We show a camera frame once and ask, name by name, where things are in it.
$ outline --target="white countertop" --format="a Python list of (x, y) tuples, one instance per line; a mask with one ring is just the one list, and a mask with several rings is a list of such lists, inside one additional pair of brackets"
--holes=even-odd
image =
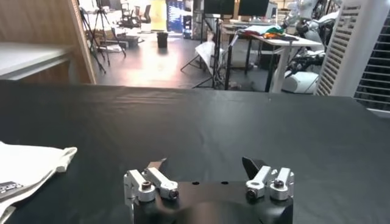
[(0, 42), (0, 75), (71, 52), (69, 46)]
[[(249, 25), (249, 24), (223, 24), (222, 29), (223, 29), (223, 32), (225, 34), (232, 35), (232, 34), (236, 34), (236, 30), (231, 30), (231, 29), (242, 26), (242, 25)], [(256, 26), (271, 26), (271, 25), (273, 25), (273, 24), (271, 24), (271, 23), (257, 23), (256, 24)]]
[(272, 23), (272, 22), (264, 22), (264, 21), (248, 22), (248, 21), (239, 21), (239, 20), (235, 20), (235, 19), (231, 19), (230, 23), (233, 24), (233, 25), (236, 25), (236, 26), (239, 26), (239, 25), (247, 25), (247, 26), (270, 26), (270, 25), (276, 25), (275, 23)]
[[(290, 34), (286, 34), (286, 36), (288, 36), (288, 37), (295, 37), (295, 38), (298, 39), (297, 41), (292, 41), (291, 42), (291, 46), (292, 47), (322, 46), (322, 43), (318, 43), (318, 42), (311, 41), (311, 40), (308, 40), (308, 39), (304, 39), (304, 38), (301, 38), (301, 37), (293, 36), (293, 35), (290, 35)], [(266, 43), (269, 43), (271, 45), (275, 45), (275, 46), (289, 46), (290, 45), (290, 42), (289, 41), (285, 41), (285, 40), (265, 39), (264, 37), (257, 36), (257, 35), (252, 35), (252, 37), (254, 37), (256, 39), (259, 39), (261, 41), (264, 41)]]

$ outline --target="white towel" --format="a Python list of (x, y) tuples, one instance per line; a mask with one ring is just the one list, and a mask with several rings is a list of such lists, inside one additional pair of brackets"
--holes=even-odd
[(31, 196), (56, 172), (66, 172), (76, 152), (75, 147), (62, 150), (0, 142), (0, 224), (10, 205)]

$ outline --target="black tablecloth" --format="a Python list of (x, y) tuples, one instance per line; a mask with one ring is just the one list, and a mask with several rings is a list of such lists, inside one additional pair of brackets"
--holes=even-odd
[(292, 168), (295, 223), (390, 222), (390, 128), (349, 98), (4, 82), (0, 105), (1, 141), (79, 149), (9, 223), (128, 223), (125, 171), (167, 156), (178, 181)]

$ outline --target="light stand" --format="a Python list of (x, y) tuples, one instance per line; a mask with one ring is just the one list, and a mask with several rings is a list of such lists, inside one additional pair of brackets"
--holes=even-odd
[[(91, 42), (91, 46), (93, 46), (93, 43), (95, 42), (96, 45), (98, 45), (98, 42), (96, 41), (95, 38), (92, 37), (92, 30), (91, 30), (91, 26), (90, 26), (90, 23), (88, 22), (88, 20), (85, 18), (85, 14), (86, 14), (86, 11), (80, 7), (80, 14), (81, 14), (81, 20), (83, 22), (83, 25), (84, 25), (84, 28), (85, 30), (88, 32), (88, 38), (90, 39), (90, 42)], [(98, 63), (97, 65), (99, 66), (99, 70), (100, 71), (103, 71), (104, 74), (106, 73), (102, 63), (100, 63), (99, 59), (98, 59), (98, 56), (97, 56), (97, 50), (96, 48), (94, 47), (91, 47), (90, 48), (90, 52), (91, 52), (91, 55), (92, 57), (96, 60), (96, 62)]]
[[(103, 6), (102, 6), (102, 2), (101, 0), (96, 0), (96, 4), (98, 6), (98, 10), (96, 11), (96, 19), (95, 19), (95, 27), (93, 29), (93, 32), (92, 32), (92, 38), (95, 39), (95, 31), (96, 31), (96, 25), (97, 25), (97, 20), (99, 19), (99, 17), (101, 18), (101, 22), (102, 22), (102, 30), (103, 30), (103, 40), (104, 40), (104, 46), (105, 46), (105, 54), (107, 56), (107, 62), (108, 62), (108, 65), (110, 66), (110, 56), (108, 54), (108, 47), (107, 47), (107, 34), (105, 33), (105, 29), (104, 29), (104, 19), (106, 20), (106, 22), (108, 22), (110, 24), (110, 21), (107, 19), (107, 14), (106, 12), (104, 11), (103, 9)], [(123, 47), (120, 45), (119, 43), (119, 40), (118, 40), (118, 37), (116, 37), (116, 34), (115, 34), (115, 30), (114, 28), (111, 27), (111, 31), (113, 33), (113, 36), (116, 40), (116, 42), (118, 43), (119, 47), (121, 48), (122, 50), (122, 53), (123, 53), (123, 56), (126, 57), (126, 53), (124, 52), (124, 49)], [(101, 44), (97, 44), (97, 46), (101, 49), (102, 45)]]

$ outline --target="bolt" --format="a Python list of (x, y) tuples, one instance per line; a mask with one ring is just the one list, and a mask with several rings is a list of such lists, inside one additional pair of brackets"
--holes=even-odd
[(148, 190), (152, 187), (152, 183), (150, 181), (145, 181), (141, 185), (142, 190)]
[(254, 190), (250, 189), (246, 192), (246, 198), (248, 198), (250, 201), (254, 201), (257, 199), (257, 194)]
[(285, 183), (281, 180), (275, 180), (275, 182), (274, 182), (274, 186), (276, 188), (282, 188), (284, 185), (285, 185)]
[(275, 175), (275, 174), (277, 174), (277, 173), (278, 173), (278, 170), (277, 170), (277, 169), (274, 169), (274, 170), (272, 170), (271, 175), (273, 176), (273, 175)]
[(179, 196), (179, 192), (177, 190), (171, 190), (168, 196), (170, 199), (176, 199)]

